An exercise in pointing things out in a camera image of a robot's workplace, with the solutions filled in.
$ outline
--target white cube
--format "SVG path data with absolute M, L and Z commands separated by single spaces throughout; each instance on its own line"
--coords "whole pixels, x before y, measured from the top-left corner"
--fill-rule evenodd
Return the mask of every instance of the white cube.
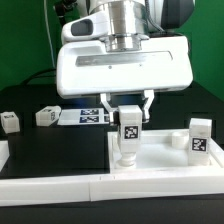
M 14 112 L 2 113 L 1 123 L 6 134 L 20 131 L 19 119 Z
M 137 152 L 140 148 L 142 111 L 138 106 L 119 106 L 118 146 L 121 153 Z
M 189 128 L 188 164 L 195 166 L 210 165 L 209 142 L 212 120 L 191 119 Z
M 37 126 L 50 126 L 59 119 L 61 108 L 59 106 L 47 106 L 36 113 Z

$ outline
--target black table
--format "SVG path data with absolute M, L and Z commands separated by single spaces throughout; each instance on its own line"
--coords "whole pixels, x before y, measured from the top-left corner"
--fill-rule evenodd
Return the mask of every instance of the black table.
M 140 95 L 113 96 L 111 104 L 142 106 L 143 101 Z M 109 172 L 106 133 L 116 127 L 37 127 L 35 113 L 54 105 L 102 108 L 96 96 L 64 100 L 55 85 L 0 92 L 0 113 L 14 111 L 21 126 L 20 133 L 9 135 L 0 129 L 0 140 L 8 139 L 10 147 L 0 179 Z M 212 138 L 224 147 L 224 103 L 197 83 L 184 91 L 156 93 L 150 115 L 145 130 L 188 128 L 191 118 L 212 119 Z M 223 209 L 224 195 L 80 202 L 0 208 L 0 223 L 222 223 Z

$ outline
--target white platform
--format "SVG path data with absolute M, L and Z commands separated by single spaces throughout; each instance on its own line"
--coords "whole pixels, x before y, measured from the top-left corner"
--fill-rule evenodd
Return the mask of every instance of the white platform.
M 188 166 L 174 131 L 142 132 L 136 169 L 116 169 L 116 133 L 108 133 L 110 174 L 0 181 L 0 206 L 224 193 L 224 152 L 212 140 L 209 166 Z

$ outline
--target green background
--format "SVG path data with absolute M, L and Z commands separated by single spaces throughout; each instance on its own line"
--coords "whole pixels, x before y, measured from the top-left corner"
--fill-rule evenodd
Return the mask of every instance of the green background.
M 57 0 L 47 0 L 55 55 L 61 47 L 61 28 L 53 10 Z M 70 13 L 68 19 L 75 17 Z M 191 42 L 194 80 L 224 100 L 224 1 L 196 0 L 191 18 L 178 30 Z M 1 0 L 0 89 L 20 84 L 31 74 L 52 67 L 44 19 L 44 0 Z

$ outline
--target black cable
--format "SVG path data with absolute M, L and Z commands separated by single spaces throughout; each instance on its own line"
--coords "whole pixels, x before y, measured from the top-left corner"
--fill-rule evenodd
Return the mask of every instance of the black cable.
M 23 82 L 21 82 L 20 85 L 27 85 L 32 79 L 35 79 L 36 77 L 46 77 L 46 76 L 40 76 L 40 75 L 48 73 L 48 72 L 54 72 L 54 71 L 56 71 L 55 68 L 49 68 L 49 69 L 45 69 L 45 70 L 36 72 L 33 75 L 31 75 L 29 78 L 27 78 Z

